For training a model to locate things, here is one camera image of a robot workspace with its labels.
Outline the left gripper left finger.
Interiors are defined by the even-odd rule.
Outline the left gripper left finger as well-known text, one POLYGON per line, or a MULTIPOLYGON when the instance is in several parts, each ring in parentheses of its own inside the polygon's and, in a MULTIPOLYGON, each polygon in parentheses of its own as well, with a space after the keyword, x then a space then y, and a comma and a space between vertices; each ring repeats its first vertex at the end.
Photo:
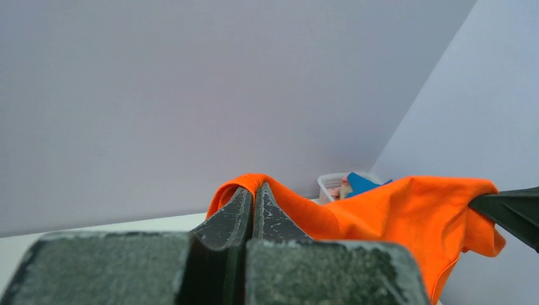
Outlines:
POLYGON ((252 195, 188 232, 64 231, 24 254, 2 304, 238 304, 252 195))

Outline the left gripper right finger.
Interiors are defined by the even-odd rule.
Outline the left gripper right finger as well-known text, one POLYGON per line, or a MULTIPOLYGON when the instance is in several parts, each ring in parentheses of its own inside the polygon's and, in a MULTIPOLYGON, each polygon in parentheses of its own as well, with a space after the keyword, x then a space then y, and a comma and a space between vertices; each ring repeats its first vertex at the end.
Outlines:
POLYGON ((315 241, 281 208, 268 184, 257 191, 246 246, 247 304, 428 304, 420 269, 395 243, 315 241))

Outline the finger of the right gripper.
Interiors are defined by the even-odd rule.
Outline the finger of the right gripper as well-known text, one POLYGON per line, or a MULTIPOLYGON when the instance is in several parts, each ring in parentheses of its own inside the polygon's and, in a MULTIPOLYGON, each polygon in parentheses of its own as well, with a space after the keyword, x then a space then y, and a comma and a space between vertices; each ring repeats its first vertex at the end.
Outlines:
POLYGON ((483 194, 468 206, 538 251, 538 188, 483 194))

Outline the orange t shirt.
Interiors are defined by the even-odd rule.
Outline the orange t shirt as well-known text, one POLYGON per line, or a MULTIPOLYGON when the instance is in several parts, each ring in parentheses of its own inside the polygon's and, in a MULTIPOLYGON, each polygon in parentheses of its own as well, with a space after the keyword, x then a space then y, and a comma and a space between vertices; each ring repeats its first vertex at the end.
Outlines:
POLYGON ((319 205, 269 175, 247 173, 223 184, 207 210, 211 216, 239 188, 256 194, 268 184, 276 202, 316 240, 389 241, 416 259, 432 304, 442 294, 460 254, 496 257, 506 241, 493 221, 468 207, 476 197, 497 194, 486 179, 410 176, 352 198, 319 205))

